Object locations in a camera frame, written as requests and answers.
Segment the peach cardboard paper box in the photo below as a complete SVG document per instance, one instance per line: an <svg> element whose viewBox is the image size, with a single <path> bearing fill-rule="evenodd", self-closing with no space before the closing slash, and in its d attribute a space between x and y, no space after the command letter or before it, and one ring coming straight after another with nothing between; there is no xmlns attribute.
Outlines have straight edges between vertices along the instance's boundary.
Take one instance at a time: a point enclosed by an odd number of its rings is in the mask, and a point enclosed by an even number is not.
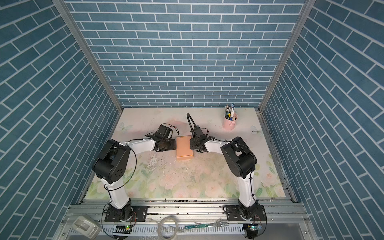
<svg viewBox="0 0 384 240"><path fill-rule="evenodd" d="M181 136L176 138L176 152L177 152L177 160L191 160L194 158L193 150L190 146L191 136Z"/></svg>

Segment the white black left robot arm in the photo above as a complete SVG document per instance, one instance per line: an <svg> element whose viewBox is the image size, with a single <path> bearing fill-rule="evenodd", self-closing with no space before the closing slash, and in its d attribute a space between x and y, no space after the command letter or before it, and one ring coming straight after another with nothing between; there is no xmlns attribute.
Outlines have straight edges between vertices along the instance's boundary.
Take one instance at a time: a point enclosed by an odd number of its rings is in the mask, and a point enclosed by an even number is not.
<svg viewBox="0 0 384 240"><path fill-rule="evenodd" d="M96 159L92 170L104 183L104 187L110 196L110 205L114 210L125 210L130 206L123 181L130 154L135 159L143 152L173 151L177 148L173 131L180 133L179 129L171 124L161 124L154 133L148 133L144 138L133 139L125 143L108 140Z"/></svg>

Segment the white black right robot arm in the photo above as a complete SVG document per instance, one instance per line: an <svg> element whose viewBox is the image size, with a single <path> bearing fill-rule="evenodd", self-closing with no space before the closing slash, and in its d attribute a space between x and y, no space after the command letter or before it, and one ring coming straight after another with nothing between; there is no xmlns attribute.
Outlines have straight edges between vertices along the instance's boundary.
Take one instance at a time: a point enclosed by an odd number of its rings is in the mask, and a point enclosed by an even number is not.
<svg viewBox="0 0 384 240"><path fill-rule="evenodd" d="M245 209L258 204L254 194L253 177L257 158L243 141L236 137L232 140L218 140L203 133L199 126L191 128L190 148L199 153L222 154L232 174L238 178L239 205Z"/></svg>

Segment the pink metal pen cup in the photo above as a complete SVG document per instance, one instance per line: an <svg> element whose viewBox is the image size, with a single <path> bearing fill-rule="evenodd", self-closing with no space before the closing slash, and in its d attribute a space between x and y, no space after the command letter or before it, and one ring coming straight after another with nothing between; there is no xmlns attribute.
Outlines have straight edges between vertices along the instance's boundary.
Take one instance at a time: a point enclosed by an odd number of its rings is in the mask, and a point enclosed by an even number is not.
<svg viewBox="0 0 384 240"><path fill-rule="evenodd" d="M237 119L238 119L237 113L234 113L234 117L232 118L232 120L228 120L228 119L224 118L223 129L227 130L227 131L234 130L236 127Z"/></svg>

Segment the white labelled marker pen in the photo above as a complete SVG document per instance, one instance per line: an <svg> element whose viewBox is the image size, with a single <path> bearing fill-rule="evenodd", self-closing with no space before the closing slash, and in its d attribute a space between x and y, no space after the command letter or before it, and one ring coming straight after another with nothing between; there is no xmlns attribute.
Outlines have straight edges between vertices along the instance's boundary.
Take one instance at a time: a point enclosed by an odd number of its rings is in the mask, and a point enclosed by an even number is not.
<svg viewBox="0 0 384 240"><path fill-rule="evenodd" d="M232 104L231 105L231 116L230 116L231 121L234 119L234 113L235 113L235 104Z"/></svg>

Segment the white plastic holder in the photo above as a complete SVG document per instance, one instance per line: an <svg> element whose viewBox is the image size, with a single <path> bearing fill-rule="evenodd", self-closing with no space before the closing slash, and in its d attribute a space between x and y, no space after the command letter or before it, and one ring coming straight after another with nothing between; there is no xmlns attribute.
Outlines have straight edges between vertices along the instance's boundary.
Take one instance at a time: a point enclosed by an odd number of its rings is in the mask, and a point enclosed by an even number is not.
<svg viewBox="0 0 384 240"><path fill-rule="evenodd" d="M72 223L72 229L88 239L95 239L101 232L101 226L88 216L78 216Z"/></svg>

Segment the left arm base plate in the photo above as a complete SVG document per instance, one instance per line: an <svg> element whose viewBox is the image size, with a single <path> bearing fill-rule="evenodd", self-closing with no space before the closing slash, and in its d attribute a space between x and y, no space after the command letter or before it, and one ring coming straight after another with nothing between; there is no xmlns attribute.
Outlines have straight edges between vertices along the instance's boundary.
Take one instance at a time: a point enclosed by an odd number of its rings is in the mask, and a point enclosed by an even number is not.
<svg viewBox="0 0 384 240"><path fill-rule="evenodd" d="M147 206L128 206L123 209L116 209L110 204L103 210L104 221L107 223L145 222L147 212Z"/></svg>

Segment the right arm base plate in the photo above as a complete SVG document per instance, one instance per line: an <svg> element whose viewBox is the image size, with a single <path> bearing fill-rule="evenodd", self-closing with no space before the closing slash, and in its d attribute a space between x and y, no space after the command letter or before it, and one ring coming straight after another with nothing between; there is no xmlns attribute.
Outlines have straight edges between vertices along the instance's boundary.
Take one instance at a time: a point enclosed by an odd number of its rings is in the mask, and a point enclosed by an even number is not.
<svg viewBox="0 0 384 240"><path fill-rule="evenodd" d="M268 220L265 207L260 204L254 204L248 208L242 205L224 205L223 210L229 222Z"/></svg>

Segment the green handled fork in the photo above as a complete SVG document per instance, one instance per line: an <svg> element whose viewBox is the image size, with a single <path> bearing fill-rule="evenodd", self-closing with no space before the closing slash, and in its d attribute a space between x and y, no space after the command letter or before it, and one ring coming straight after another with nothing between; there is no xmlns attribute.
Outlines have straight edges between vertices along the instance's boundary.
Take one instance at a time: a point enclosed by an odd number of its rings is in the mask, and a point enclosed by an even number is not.
<svg viewBox="0 0 384 240"><path fill-rule="evenodd" d="M229 225L229 221L218 219L214 223L210 223L210 224L194 223L193 225L185 225L184 229L192 230L192 229L209 228L209 227L221 228L228 225Z"/></svg>

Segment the aluminium right corner post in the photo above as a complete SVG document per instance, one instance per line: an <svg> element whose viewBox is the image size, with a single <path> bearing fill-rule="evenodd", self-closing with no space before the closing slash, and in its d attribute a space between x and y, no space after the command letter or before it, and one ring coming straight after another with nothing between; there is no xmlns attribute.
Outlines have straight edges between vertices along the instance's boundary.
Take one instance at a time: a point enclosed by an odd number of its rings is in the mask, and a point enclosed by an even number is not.
<svg viewBox="0 0 384 240"><path fill-rule="evenodd" d="M274 72L274 75L272 76L271 78L271 82L270 84L268 85L267 89L266 89L266 93L259 105L259 112L263 112L265 110L265 108L267 107L267 104L268 104L268 101L273 93L273 90L275 88L275 86L277 85L278 81L279 81L279 77L281 76L282 74L282 71L287 63L287 60L295 46L295 43L297 42L298 38L299 38L299 35L304 27L304 24L307 20L307 18L309 17L309 14L315 4L315 0L308 0L308 1L305 1L305 4L299 14L299 17L298 17L298 21L297 23L295 24L294 28L293 28L293 31L292 31L292 34L287 42L287 45L284 49L284 52L281 56L281 59L279 61L279 64L278 66L276 67L276 70Z"/></svg>

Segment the aluminium corner post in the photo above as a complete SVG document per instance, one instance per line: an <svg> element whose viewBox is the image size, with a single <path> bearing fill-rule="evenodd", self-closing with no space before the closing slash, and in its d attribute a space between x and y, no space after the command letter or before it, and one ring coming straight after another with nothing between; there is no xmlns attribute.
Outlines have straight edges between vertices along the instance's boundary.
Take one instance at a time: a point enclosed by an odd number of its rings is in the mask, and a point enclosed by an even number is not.
<svg viewBox="0 0 384 240"><path fill-rule="evenodd" d="M79 45L80 49L84 53L85 57L89 61L89 64L91 68L96 73L97 77L99 78L99 81L107 91L110 99L114 103L115 107L117 108L118 112L121 114L123 112L123 107L118 100L116 94L114 93L112 87L110 86L103 70L101 69L99 63L97 62L94 54L92 53L86 39L84 38L83 34L81 33L75 19L73 18L72 14L70 13L66 3L62 0L52 0L54 6L58 10L59 14L63 18L64 22L66 23L67 27L69 28L71 34L73 35L74 39L76 40L77 44Z"/></svg>
<svg viewBox="0 0 384 240"><path fill-rule="evenodd" d="M307 18L309 17L309 14L315 4L315 0L308 0L308 1L305 1L305 4L299 14L299 17L298 17L298 21L297 23L295 24L294 28L293 28L293 31L292 31L292 34L287 42L287 45L284 49L284 52L281 56L281 59L279 61L279 64L278 66L276 67L276 70L274 72L274 75L272 76L271 78L271 82L270 84L268 85L267 89L266 89L266 93L259 105L259 112L263 112L265 110L265 108L267 107L267 104L268 104L268 101L273 93L273 90L275 88L275 86L277 85L278 81L279 81L279 77L281 76L282 74L282 71L287 63L287 60L295 46L295 43L297 42L298 38L299 38L299 35L304 27L304 24L307 20Z"/></svg>

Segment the aluminium front rail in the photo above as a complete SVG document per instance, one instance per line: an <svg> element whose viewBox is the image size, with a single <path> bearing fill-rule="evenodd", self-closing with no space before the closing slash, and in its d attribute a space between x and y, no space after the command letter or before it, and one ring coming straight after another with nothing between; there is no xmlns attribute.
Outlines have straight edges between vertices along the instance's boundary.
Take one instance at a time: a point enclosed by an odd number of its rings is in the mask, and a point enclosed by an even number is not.
<svg viewBox="0 0 384 240"><path fill-rule="evenodd" d="M293 203L287 199L260 200L265 207L268 223L309 223L310 218L301 203ZM78 205L70 205L63 223L74 221L78 216L89 216L96 221L101 220L106 201L84 201ZM154 200L133 199L132 205L147 206L146 223L150 218L161 220L166 216L175 216L180 222L211 222L225 217L226 205L237 205L235 199L218 200Z"/></svg>

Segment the aluminium left corner post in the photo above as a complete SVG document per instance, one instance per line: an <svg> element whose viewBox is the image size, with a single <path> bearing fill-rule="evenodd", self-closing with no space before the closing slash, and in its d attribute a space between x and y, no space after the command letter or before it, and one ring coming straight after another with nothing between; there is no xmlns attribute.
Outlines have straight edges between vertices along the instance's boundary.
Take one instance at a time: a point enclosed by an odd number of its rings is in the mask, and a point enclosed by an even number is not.
<svg viewBox="0 0 384 240"><path fill-rule="evenodd" d="M70 13L66 3L62 0L52 0L54 6L58 10L59 14L63 18L64 22L66 23L67 27L69 28L71 34L73 35L74 39L76 40L77 44L79 45L80 49L84 53L85 57L89 61L89 64L91 68L96 73L97 77L99 78L99 81L107 91L110 99L114 103L115 107L117 108L118 112L121 114L123 112L123 107L118 100L116 94L114 93L112 87L110 86L103 70L101 69L99 63L97 62L94 54L92 53L86 39L84 38L83 34L81 33L75 19L73 18L72 14Z"/></svg>

